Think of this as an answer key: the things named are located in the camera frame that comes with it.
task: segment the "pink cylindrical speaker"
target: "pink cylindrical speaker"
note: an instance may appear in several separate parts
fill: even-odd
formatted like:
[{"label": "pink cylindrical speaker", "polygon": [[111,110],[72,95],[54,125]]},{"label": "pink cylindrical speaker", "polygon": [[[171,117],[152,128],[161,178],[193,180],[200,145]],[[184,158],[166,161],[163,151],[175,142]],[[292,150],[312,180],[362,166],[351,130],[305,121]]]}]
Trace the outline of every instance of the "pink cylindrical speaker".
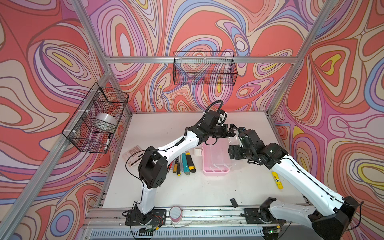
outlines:
[{"label": "pink cylindrical speaker", "polygon": [[178,206],[171,207],[169,210],[169,217],[172,222],[179,222],[181,220],[181,208]]}]

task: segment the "yellow glue stick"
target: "yellow glue stick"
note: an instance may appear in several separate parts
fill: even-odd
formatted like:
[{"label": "yellow glue stick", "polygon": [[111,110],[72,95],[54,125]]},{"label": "yellow glue stick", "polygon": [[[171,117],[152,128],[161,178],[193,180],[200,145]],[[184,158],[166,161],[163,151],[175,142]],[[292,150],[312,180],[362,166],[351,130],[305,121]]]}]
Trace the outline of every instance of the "yellow glue stick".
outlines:
[{"label": "yellow glue stick", "polygon": [[280,182],[279,175],[277,175],[277,173],[275,173],[275,172],[272,172],[272,175],[273,175],[273,178],[275,179],[277,187],[279,189],[283,189],[284,187],[283,187],[283,185]]}]

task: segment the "blue circle pattern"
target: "blue circle pattern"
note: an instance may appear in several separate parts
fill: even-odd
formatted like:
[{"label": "blue circle pattern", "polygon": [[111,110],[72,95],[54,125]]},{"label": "blue circle pattern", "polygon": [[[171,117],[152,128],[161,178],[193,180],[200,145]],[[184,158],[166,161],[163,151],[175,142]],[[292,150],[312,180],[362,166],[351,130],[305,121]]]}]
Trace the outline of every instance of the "blue circle pattern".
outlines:
[{"label": "blue circle pattern", "polygon": [[[63,216],[67,216],[70,221],[69,221],[69,224],[67,226],[67,228],[65,228],[64,231],[59,231],[57,229],[57,221],[63,217]],[[55,237],[61,237],[61,236],[64,236],[65,234],[67,234],[70,230],[71,230],[71,227],[72,227],[72,224],[73,224],[73,212],[71,210],[64,210],[62,212],[60,212],[52,221],[52,224],[51,224],[51,233],[53,236]]]}]

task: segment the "black mounting plate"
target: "black mounting plate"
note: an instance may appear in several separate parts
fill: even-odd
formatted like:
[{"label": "black mounting plate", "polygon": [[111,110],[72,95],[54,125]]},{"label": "black mounting plate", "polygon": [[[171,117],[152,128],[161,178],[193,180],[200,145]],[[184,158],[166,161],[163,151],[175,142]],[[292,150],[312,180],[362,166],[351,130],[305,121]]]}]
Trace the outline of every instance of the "black mounting plate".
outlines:
[{"label": "black mounting plate", "polygon": [[[152,219],[146,225],[153,225],[153,226],[159,225],[160,220],[154,215],[161,217],[163,220],[162,225],[164,225],[166,223],[166,213],[167,213],[166,209],[152,209],[152,211],[148,213],[152,215]],[[140,225],[143,225],[143,223],[141,222],[140,218],[136,215],[135,210],[128,210],[127,218],[125,219],[125,225],[140,226]]]},{"label": "black mounting plate", "polygon": [[[244,209],[245,219],[247,224],[261,224],[265,223],[260,220],[259,208]],[[285,224],[287,221],[282,219],[275,219],[270,223]]]}]

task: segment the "teal utility knife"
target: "teal utility knife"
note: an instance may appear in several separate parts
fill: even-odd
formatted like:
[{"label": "teal utility knife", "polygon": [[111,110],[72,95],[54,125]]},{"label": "teal utility knife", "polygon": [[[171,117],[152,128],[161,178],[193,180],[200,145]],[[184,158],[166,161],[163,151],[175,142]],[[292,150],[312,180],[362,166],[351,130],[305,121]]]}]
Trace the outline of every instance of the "teal utility knife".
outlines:
[{"label": "teal utility knife", "polygon": [[184,173],[189,175],[189,167],[187,164],[187,157],[185,156],[185,152],[181,154],[181,158],[183,159]]}]

